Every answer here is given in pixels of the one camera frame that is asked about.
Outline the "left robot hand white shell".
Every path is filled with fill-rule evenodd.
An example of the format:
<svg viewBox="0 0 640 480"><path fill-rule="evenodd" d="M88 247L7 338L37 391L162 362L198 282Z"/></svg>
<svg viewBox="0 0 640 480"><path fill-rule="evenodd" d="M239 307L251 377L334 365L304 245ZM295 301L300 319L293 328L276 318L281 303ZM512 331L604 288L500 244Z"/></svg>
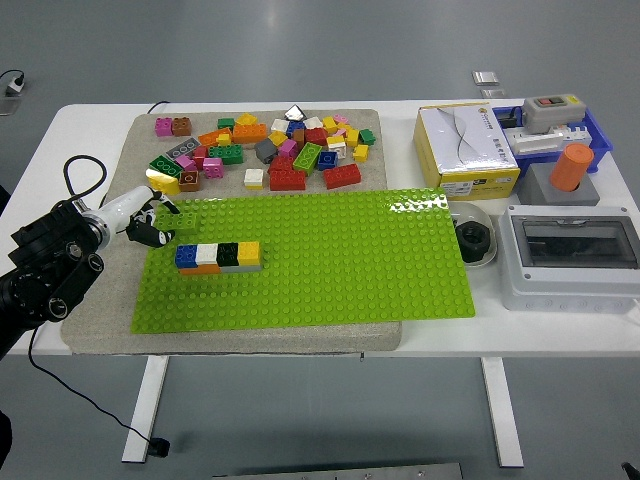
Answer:
<svg viewBox="0 0 640 480"><path fill-rule="evenodd" d="M139 186L101 207L97 217L109 234L125 232L130 241L159 248L173 240L175 231L162 231L153 225L155 211L151 206L152 201L159 201L172 214L180 213L176 205L161 191Z"/></svg>

